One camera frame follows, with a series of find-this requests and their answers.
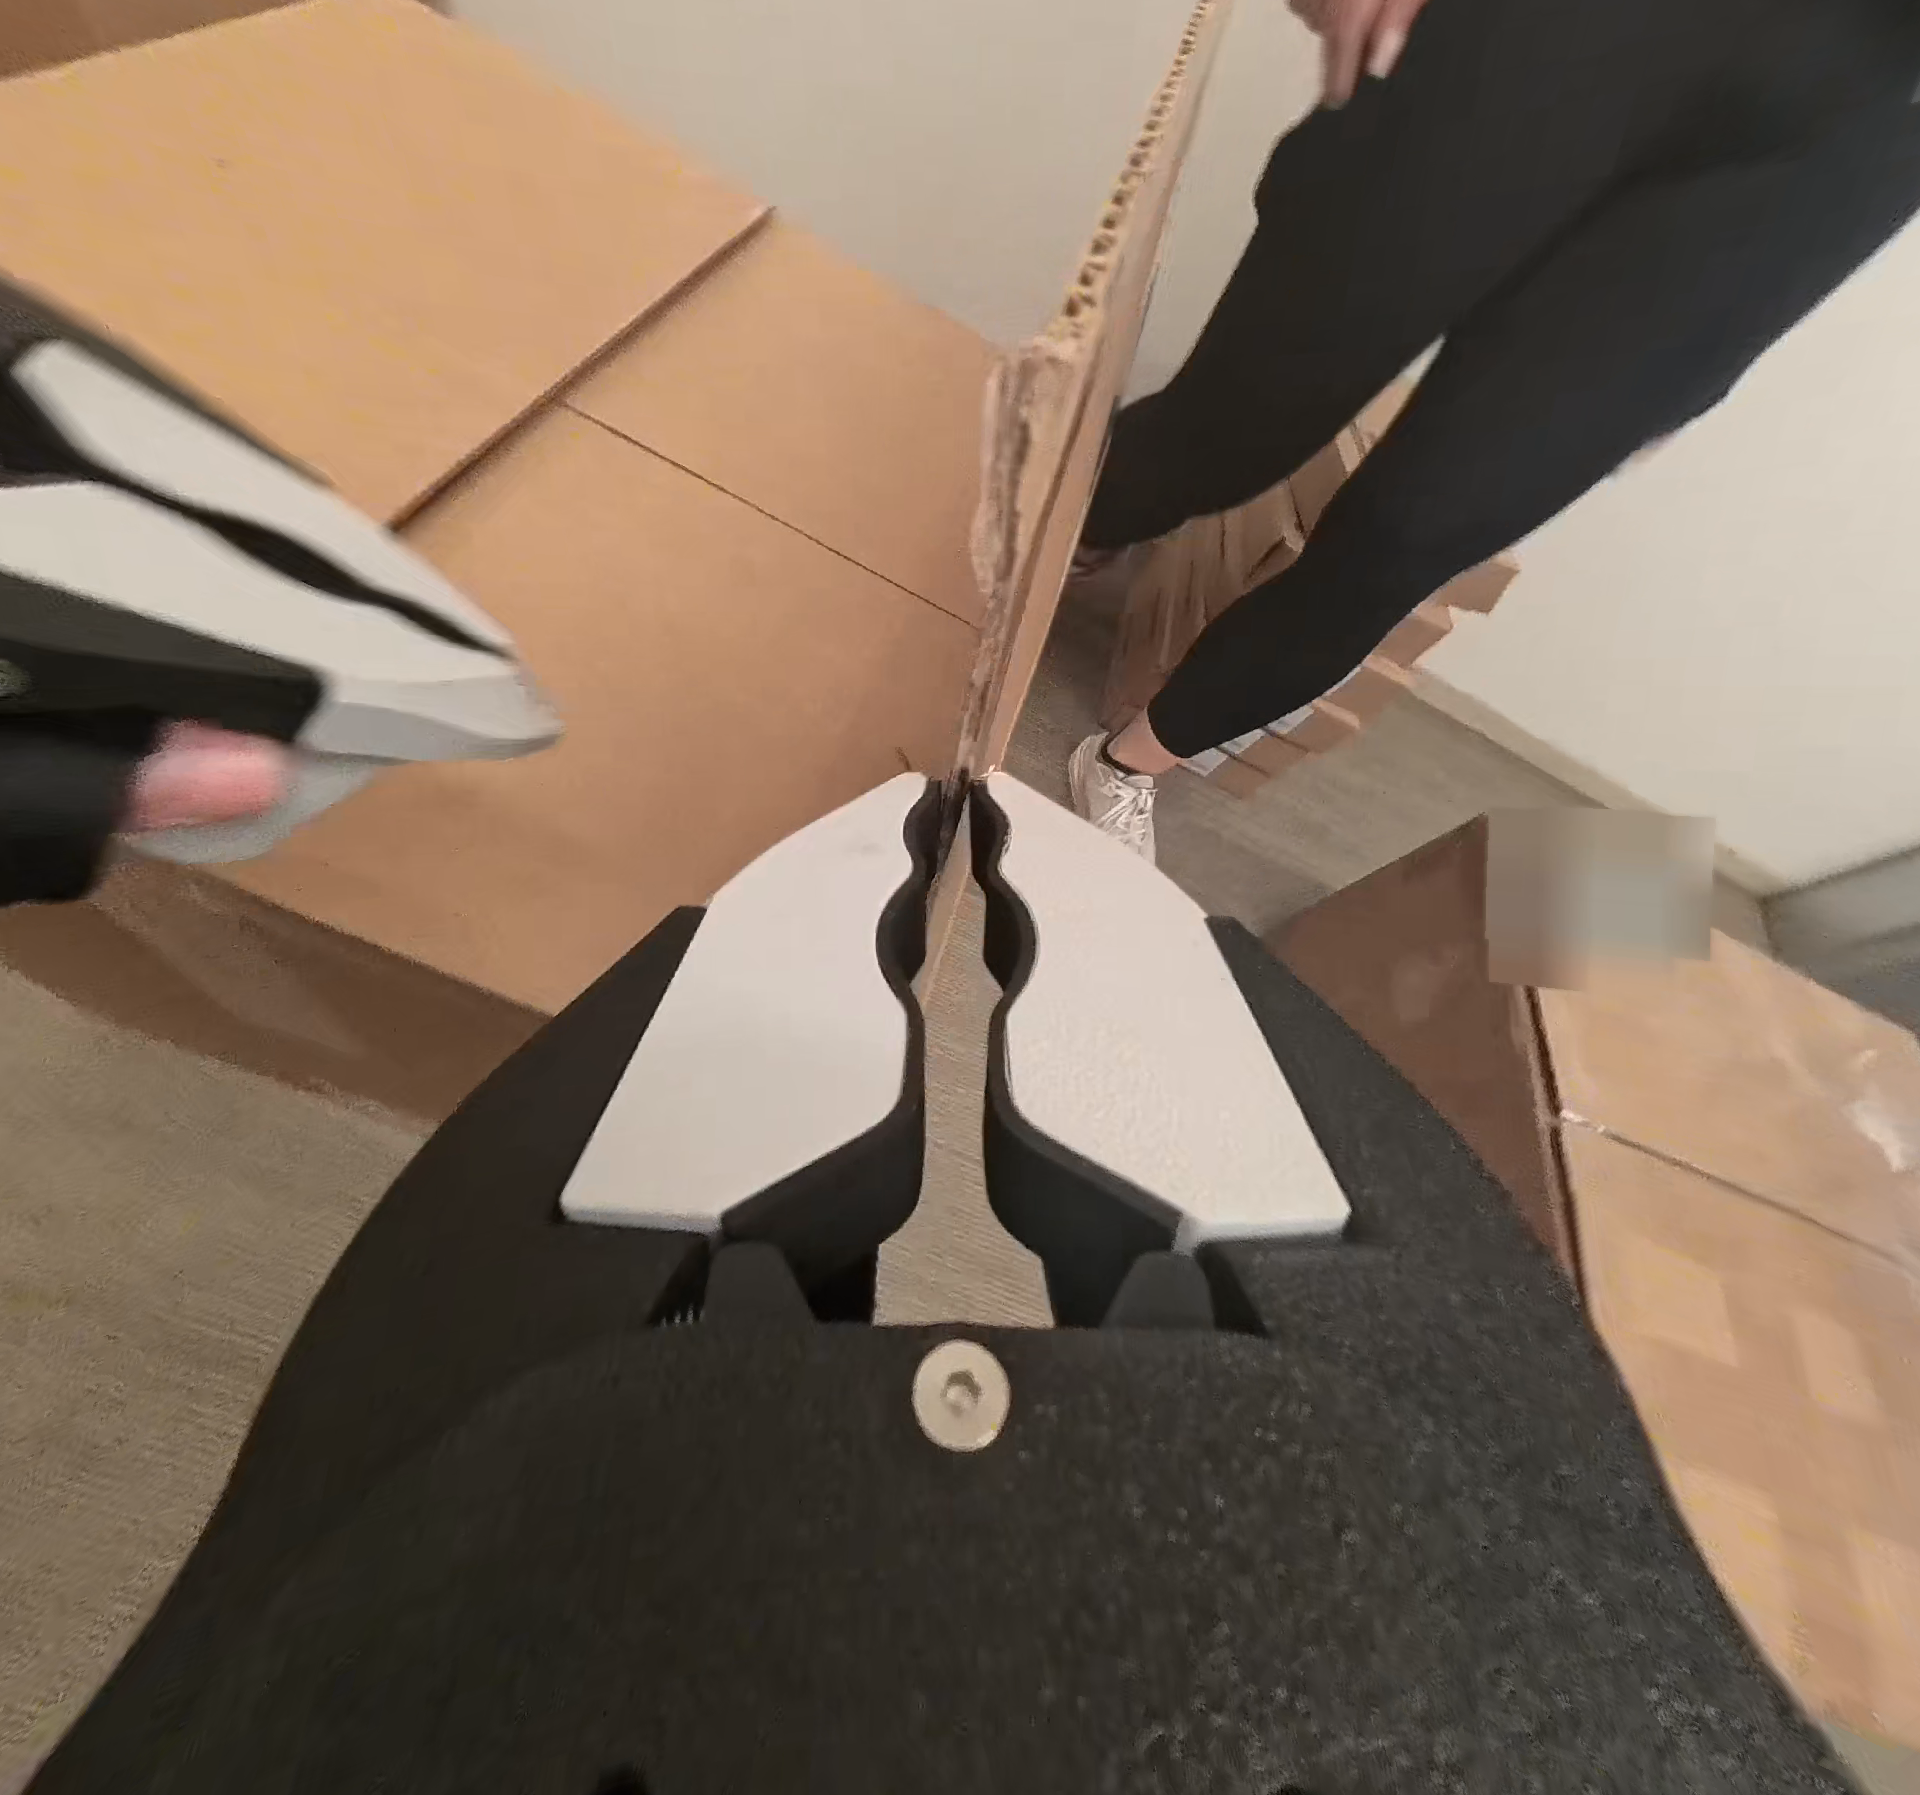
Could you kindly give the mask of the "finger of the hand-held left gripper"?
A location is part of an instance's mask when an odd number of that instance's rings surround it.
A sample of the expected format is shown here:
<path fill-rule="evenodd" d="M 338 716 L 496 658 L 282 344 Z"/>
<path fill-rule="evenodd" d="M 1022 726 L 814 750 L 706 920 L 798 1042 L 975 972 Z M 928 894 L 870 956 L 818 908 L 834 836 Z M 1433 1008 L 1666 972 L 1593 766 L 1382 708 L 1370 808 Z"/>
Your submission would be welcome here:
<path fill-rule="evenodd" d="M 13 358 L 13 408 L 23 418 L 13 456 L 31 474 L 131 490 L 318 594 L 383 608 L 458 648 L 512 654 L 509 634 L 384 526 L 149 376 L 79 342 L 40 340 Z"/>
<path fill-rule="evenodd" d="M 236 624 L 242 644 L 295 656 L 324 684 L 274 810 L 200 832 L 134 838 L 145 854 L 188 866 L 257 860 L 389 770 L 519 758 L 562 734 L 516 646 L 509 658 L 458 648 L 282 572 L 271 582 L 265 568 L 188 560 L 186 546 L 138 544 L 134 558 L 160 568 L 162 616 Z"/>

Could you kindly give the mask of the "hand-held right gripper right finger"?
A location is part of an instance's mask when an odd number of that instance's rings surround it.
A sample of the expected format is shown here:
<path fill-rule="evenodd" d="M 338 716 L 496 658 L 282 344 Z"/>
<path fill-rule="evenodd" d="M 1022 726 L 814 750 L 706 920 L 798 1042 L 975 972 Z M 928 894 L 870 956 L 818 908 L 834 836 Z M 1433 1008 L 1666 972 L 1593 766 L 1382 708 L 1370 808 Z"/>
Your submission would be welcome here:
<path fill-rule="evenodd" d="M 1102 1328 L 1130 1278 L 1223 1252 L 1324 1248 L 1353 1206 L 1202 908 L 1155 864 L 1006 776 L 972 786 L 996 982 L 983 1158 L 1057 1328 Z"/>

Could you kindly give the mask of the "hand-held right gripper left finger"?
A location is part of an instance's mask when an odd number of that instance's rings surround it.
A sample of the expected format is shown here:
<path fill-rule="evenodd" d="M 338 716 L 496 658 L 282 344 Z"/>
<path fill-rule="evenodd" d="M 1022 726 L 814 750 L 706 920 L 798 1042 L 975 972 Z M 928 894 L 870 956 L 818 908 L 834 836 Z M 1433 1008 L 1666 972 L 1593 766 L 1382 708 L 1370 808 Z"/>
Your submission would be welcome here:
<path fill-rule="evenodd" d="M 900 774 L 738 870 L 692 928 L 560 1196 L 567 1226 L 771 1250 L 824 1324 L 872 1324 L 918 1206 L 917 980 L 942 784 Z"/>

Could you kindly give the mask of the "large cardboard box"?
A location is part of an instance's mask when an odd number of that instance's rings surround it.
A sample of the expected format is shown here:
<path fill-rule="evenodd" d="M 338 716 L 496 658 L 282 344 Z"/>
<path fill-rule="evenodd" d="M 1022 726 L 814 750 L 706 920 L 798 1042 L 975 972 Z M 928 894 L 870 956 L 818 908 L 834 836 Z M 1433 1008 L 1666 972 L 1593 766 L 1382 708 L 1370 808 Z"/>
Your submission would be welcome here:
<path fill-rule="evenodd" d="M 4 978 L 441 1122 L 665 916 L 949 778 L 1080 516 L 1232 0 L 576 0 L 681 134 L 419 0 L 4 78 L 4 284 L 384 526 L 560 722 Z M 559 10 L 562 0 L 547 0 Z"/>

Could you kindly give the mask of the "person's left hand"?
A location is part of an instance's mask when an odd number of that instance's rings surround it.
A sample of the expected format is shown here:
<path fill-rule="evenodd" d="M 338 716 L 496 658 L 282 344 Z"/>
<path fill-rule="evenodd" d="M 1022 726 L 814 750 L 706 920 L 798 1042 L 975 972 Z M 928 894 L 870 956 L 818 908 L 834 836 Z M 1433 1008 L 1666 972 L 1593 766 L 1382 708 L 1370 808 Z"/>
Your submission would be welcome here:
<path fill-rule="evenodd" d="M 145 838 L 263 816 L 287 796 L 290 770 L 290 752 L 274 740 L 167 726 L 132 772 L 119 832 Z"/>

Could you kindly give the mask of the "brown cardboard box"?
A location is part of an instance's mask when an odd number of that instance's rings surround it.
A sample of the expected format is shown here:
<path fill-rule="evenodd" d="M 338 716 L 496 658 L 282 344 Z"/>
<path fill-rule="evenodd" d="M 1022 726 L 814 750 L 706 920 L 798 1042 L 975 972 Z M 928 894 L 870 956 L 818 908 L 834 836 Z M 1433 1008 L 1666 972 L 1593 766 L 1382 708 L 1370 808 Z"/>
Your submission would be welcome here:
<path fill-rule="evenodd" d="M 1260 934 L 1502 1184 L 1583 1294 L 1561 1098 L 1537 994 L 1486 944 L 1480 816 Z"/>

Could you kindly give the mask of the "bystander in dark trousers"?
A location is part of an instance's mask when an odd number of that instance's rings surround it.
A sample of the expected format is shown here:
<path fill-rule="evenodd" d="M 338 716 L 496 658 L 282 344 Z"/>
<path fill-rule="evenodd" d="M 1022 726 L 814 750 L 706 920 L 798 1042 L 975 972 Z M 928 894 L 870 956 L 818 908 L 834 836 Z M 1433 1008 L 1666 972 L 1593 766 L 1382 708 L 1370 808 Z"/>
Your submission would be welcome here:
<path fill-rule="evenodd" d="M 1176 376 L 1121 414 L 1085 540 L 1235 510 L 1636 178 L 1909 90 L 1917 0 L 1431 0 L 1386 80 L 1279 140 Z"/>

